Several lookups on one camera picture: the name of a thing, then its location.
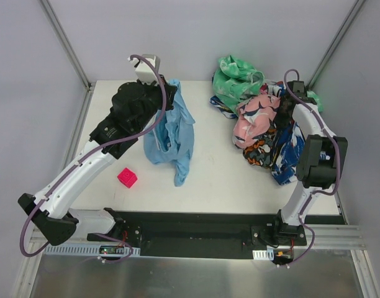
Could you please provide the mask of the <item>pink navy patterned cloth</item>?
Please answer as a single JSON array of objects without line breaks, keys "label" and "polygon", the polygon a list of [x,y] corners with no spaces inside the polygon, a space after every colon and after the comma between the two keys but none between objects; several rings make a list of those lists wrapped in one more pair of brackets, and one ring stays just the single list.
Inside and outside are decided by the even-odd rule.
[{"label": "pink navy patterned cloth", "polygon": [[233,144],[240,149],[253,145],[271,127],[279,105],[280,99],[270,94],[260,94],[239,103]]}]

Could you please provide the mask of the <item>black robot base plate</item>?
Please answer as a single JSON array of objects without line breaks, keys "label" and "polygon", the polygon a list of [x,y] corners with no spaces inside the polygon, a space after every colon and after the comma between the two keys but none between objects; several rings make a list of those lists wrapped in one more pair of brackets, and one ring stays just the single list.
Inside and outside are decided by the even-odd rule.
[{"label": "black robot base plate", "polygon": [[108,211],[116,223],[106,239],[123,240],[141,256],[250,260],[267,246],[307,244],[302,226],[273,214]]}]

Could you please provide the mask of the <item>light blue cloth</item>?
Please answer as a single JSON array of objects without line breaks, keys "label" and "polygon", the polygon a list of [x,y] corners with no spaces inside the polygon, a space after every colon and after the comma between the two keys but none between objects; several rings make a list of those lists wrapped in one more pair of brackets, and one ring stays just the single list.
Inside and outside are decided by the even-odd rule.
[{"label": "light blue cloth", "polygon": [[184,184],[194,150],[196,121],[186,107],[181,94],[181,83],[169,80],[176,87],[173,109],[166,111],[158,125],[143,137],[143,150],[154,165],[171,163],[175,167],[174,185]]}]

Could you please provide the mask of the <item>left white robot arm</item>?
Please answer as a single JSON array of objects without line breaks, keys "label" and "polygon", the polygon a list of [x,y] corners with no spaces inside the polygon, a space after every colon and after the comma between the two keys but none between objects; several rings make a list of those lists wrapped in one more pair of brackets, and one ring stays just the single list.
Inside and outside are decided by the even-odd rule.
[{"label": "left white robot arm", "polygon": [[18,204],[47,239],[57,246],[81,226],[71,205],[99,173],[117,161],[138,141],[138,135],[156,114],[173,109],[178,88],[173,82],[146,85],[124,83],[112,97],[108,115],[90,133],[89,140],[74,160],[45,188],[24,193]]}]

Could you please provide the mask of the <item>blue white red patterned cloth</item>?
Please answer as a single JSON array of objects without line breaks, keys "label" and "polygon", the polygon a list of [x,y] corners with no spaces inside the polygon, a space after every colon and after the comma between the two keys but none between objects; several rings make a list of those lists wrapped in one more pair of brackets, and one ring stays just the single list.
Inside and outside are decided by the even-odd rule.
[{"label": "blue white red patterned cloth", "polygon": [[269,169],[279,185],[297,180],[296,165],[305,145],[299,126],[292,120],[288,127],[276,127],[275,118],[269,129],[276,129],[274,139],[273,164]]}]

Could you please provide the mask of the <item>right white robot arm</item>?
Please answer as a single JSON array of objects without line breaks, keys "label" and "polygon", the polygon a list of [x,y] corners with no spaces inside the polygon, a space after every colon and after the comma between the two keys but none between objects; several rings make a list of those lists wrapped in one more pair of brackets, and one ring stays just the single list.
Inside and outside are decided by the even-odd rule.
[{"label": "right white robot arm", "polygon": [[305,137],[296,165],[297,184],[273,222],[273,246],[305,245],[305,217],[319,195],[337,192],[348,148],[345,137],[336,136],[321,118],[317,105],[307,97],[304,82],[284,80],[294,103],[292,119]]}]

